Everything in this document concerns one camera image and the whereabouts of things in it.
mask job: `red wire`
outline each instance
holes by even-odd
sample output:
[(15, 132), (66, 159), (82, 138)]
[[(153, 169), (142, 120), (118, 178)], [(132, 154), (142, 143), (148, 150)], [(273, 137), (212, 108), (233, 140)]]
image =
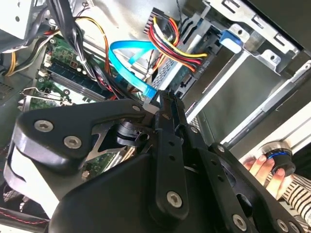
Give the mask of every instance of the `red wire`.
[(151, 35), (152, 39), (155, 40), (158, 44), (160, 44), (161, 45), (161, 49), (163, 49), (169, 55), (174, 56), (174, 57), (178, 58), (179, 60), (184, 60), (184, 61), (191, 62), (191, 63), (201, 64), (201, 62), (199, 62), (198, 60), (182, 57), (182, 56), (180, 56), (178, 54), (175, 54), (174, 52), (172, 52), (171, 50), (167, 49), (166, 47), (164, 47), (162, 42), (157, 40), (156, 37), (154, 36), (152, 27), (150, 28), (149, 32), (150, 32), (150, 35)]
[(49, 222), (49, 221), (47, 221), (47, 220), (38, 221), (38, 222), (25, 221), (25, 220), (19, 219), (19, 218), (17, 218), (17, 217), (8, 215), (8, 214), (6, 214), (5, 212), (2, 212), (2, 211), (0, 211), (0, 214), (3, 215), (3, 216), (9, 217), (9, 218), (11, 218), (11, 219), (14, 219), (14, 220), (16, 220), (16, 221), (19, 221), (19, 222), (22, 222), (22, 223), (26, 223), (26, 224), (31, 224), (31, 225), (37, 225), (37, 224), (42, 224), (42, 223), (47, 223), (47, 222)]
[(171, 56), (170, 54), (168, 54), (168, 53), (162, 51), (162, 48), (161, 48), (161, 47), (157, 44), (157, 42), (153, 39), (150, 30), (149, 30), (149, 33), (148, 33), (148, 37), (149, 37), (149, 40), (154, 44), (154, 46), (155, 46), (159, 51), (161, 51), (162, 53), (164, 53), (167, 57), (169, 57), (170, 59), (172, 59), (172, 60), (174, 60), (174, 61), (176, 61), (176, 62), (182, 63), (184, 66), (188, 67), (192, 72), (195, 71), (195, 69), (194, 69), (190, 64), (187, 64), (187, 63), (184, 62), (184, 61), (180, 61), (180, 60), (178, 60), (177, 58)]
[(174, 44), (176, 46), (179, 42), (179, 31), (178, 31), (178, 28), (176, 28), (176, 25), (173, 23), (173, 20), (171, 18), (169, 19), (169, 22), (170, 22), (171, 26), (173, 27), (173, 29), (175, 31), (175, 35), (177, 37), (177, 43)]

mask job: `green circuit board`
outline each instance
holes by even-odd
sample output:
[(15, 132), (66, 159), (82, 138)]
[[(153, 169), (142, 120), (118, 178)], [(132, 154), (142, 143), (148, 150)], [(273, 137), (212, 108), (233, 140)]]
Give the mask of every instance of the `green circuit board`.
[[(77, 59), (77, 55), (63, 38), (55, 36), (52, 42), (53, 43), (50, 44), (52, 61), (57, 60), (63, 64), (68, 65), (72, 69), (83, 70), (83, 66), (81, 65), (79, 59)], [(96, 58), (95, 61), (100, 65), (100, 67), (105, 67), (104, 61)], [(114, 76), (117, 76), (118, 73), (116, 72), (116, 70), (112, 66), (110, 66), (110, 68), (112, 74)]]

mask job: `black wire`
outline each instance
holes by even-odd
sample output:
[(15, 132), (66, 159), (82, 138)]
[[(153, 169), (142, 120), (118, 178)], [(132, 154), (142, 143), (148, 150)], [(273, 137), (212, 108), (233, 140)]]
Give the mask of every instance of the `black wire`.
[[(162, 46), (162, 45), (158, 44), (152, 37), (151, 37), (151, 42), (152, 42), (152, 43), (156, 43), (159, 47)], [(182, 59), (180, 59), (180, 58), (175, 57), (175, 56), (173, 55), (173, 51), (171, 51), (171, 50), (169, 50), (170, 52), (167, 52), (167, 51), (165, 51), (165, 50), (162, 50), (162, 48), (160, 48), (160, 49), (161, 49), (161, 52), (164, 53), (165, 55), (174, 57), (176, 60), (178, 60), (178, 61), (180, 61), (180, 62), (183, 62), (183, 63), (185, 63), (185, 64), (188, 64), (188, 65), (190, 65), (191, 67), (193, 67), (194, 69), (196, 69), (196, 65), (197, 65), (197, 64), (193, 64), (193, 63), (190, 63), (189, 61), (184, 61), (184, 60), (182, 60)]]
[(177, 8), (178, 8), (178, 12), (179, 12), (179, 25), (178, 25), (178, 31), (179, 31), (179, 34), (181, 34), (181, 31), (182, 31), (182, 18), (181, 18), (181, 8), (180, 8), (180, 5), (179, 5), (179, 0), (176, 0), (176, 3), (177, 3)]
[(46, 2), (64, 39), (80, 57), (89, 77), (96, 80), (95, 73), (86, 60), (86, 53), (83, 49), (83, 33), (72, 16), (69, 2), (65, 0), (47, 0)]
[(174, 51), (174, 50), (172, 50), (171, 49), (171, 47), (169, 47), (168, 45), (166, 45), (166, 43), (159, 37), (159, 35), (156, 33), (156, 31), (155, 31), (155, 28), (154, 28), (154, 26), (152, 25), (152, 28), (153, 28), (153, 33), (157, 36), (157, 38), (162, 42), (161, 44), (159, 44), (159, 43), (157, 43), (161, 48), (165, 48), (166, 50), (169, 50), (172, 54), (169, 54), (170, 56), (173, 56), (175, 59), (177, 59), (178, 61), (180, 61), (180, 60), (182, 60), (182, 62), (185, 62), (185, 63), (187, 63), (187, 64), (189, 64), (189, 65), (194, 65), (194, 66), (196, 66), (196, 65), (198, 65), (198, 64), (196, 64), (196, 63), (191, 63), (191, 62), (189, 62), (189, 61), (187, 61), (187, 60), (184, 60), (184, 59), (191, 59), (191, 60), (197, 60), (197, 61), (199, 61), (199, 62), (201, 62), (202, 61), (202, 59), (201, 58), (189, 58), (189, 57), (186, 57), (186, 56), (184, 56), (184, 55), (182, 55), (182, 54), (180, 54), (180, 53), (177, 53), (176, 51)]
[(31, 30), (29, 31), (28, 35), (27, 35), (27, 39), (26, 42), (24, 43), (24, 46), (29, 46), (34, 39), (37, 37), (37, 33), (38, 30), (41, 26), (42, 20), (43, 20), (43, 16), (46, 13), (46, 11), (48, 10), (48, 7), (44, 7), (39, 14), (37, 15), (37, 17), (35, 18)]
[(117, 83), (113, 77), (111, 77), (108, 73), (103, 71), (98, 65), (98, 63), (93, 59), (93, 57), (89, 57), (89, 60), (92, 66), (94, 67), (94, 71), (98, 74), (98, 77), (96, 77), (97, 80), (98, 78), (102, 78), (104, 82), (112, 88), (113, 93), (118, 99), (127, 98), (142, 103), (138, 97), (129, 93), (124, 87), (120, 86), (119, 83)]
[(32, 53), (29, 55), (29, 57), (28, 57), (24, 62), (22, 62), (22, 63), (20, 63), (18, 66), (16, 66), (16, 67), (15, 67), (15, 70), (19, 70), (19, 69), (23, 68), (24, 66), (28, 65), (28, 64), (32, 61), (32, 59), (35, 57), (35, 55), (36, 55), (36, 53), (37, 53), (37, 51), (38, 51), (38, 49), (39, 49), (40, 44), (41, 44), (44, 40), (46, 40), (46, 38), (45, 38), (45, 37), (42, 37), (42, 38), (39, 38), (39, 39), (36, 41)]
[(150, 58), (149, 58), (148, 65), (147, 65), (147, 72), (146, 72), (146, 75), (145, 75), (145, 76), (148, 75), (148, 71), (149, 71), (149, 69), (150, 69), (150, 63), (151, 63), (151, 59), (152, 59), (152, 55), (153, 55), (154, 51), (155, 51), (155, 50), (152, 50), (151, 53), (150, 53)]
[(87, 1), (82, 2), (82, 6), (83, 6), (83, 9), (77, 14), (76, 17), (80, 17), (84, 11), (90, 9), (90, 7), (88, 7), (89, 4)]

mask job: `hand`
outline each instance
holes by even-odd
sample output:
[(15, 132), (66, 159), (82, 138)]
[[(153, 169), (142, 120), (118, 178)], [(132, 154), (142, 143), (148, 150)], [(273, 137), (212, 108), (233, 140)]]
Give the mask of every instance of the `hand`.
[[(262, 155), (259, 159), (248, 161), (243, 165), (253, 176), (255, 176), (259, 183), (265, 185), (268, 175), (274, 166), (274, 160), (272, 158), (267, 159), (266, 156)], [(293, 180), (293, 176), (285, 177), (284, 169), (280, 168), (274, 174), (266, 188), (269, 193), (278, 200), (282, 197)]]

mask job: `screw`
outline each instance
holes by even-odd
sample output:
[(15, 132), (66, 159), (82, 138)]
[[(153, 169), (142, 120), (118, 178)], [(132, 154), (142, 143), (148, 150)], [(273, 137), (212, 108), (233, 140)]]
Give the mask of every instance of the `screw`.
[(181, 197), (174, 191), (169, 191), (166, 195), (167, 201), (175, 208), (180, 208), (182, 205)]
[(64, 144), (70, 149), (78, 149), (82, 146), (81, 140), (76, 136), (65, 137)]
[(296, 233), (300, 233), (300, 230), (298, 229), (298, 227), (297, 227), (294, 223), (290, 222), (290, 226), (293, 228), (293, 230), (294, 230)]
[(135, 106), (135, 105), (133, 105), (133, 109), (134, 109), (135, 111), (140, 112), (140, 108), (139, 108), (139, 107), (137, 107), (137, 106)]
[(241, 231), (245, 232), (247, 230), (247, 225), (240, 215), (233, 215), (232, 220)]
[(52, 131), (54, 128), (53, 124), (47, 120), (37, 120), (34, 126), (36, 130), (45, 133)]
[(169, 117), (168, 115), (166, 115), (166, 114), (162, 114), (162, 116), (163, 116), (164, 118), (166, 118), (167, 120), (170, 119), (170, 117)]
[(285, 225), (285, 223), (281, 220), (278, 219), (277, 220), (278, 226), (284, 231), (284, 232), (288, 232), (288, 227)]
[(219, 145), (218, 145), (217, 148), (218, 148), (218, 150), (220, 150), (222, 153), (224, 153), (225, 150), (224, 150), (224, 148), (223, 148), (222, 146), (219, 146)]
[(195, 133), (198, 133), (198, 130), (197, 130), (197, 128), (196, 127), (191, 127), (191, 130), (193, 131), (193, 132), (195, 132)]

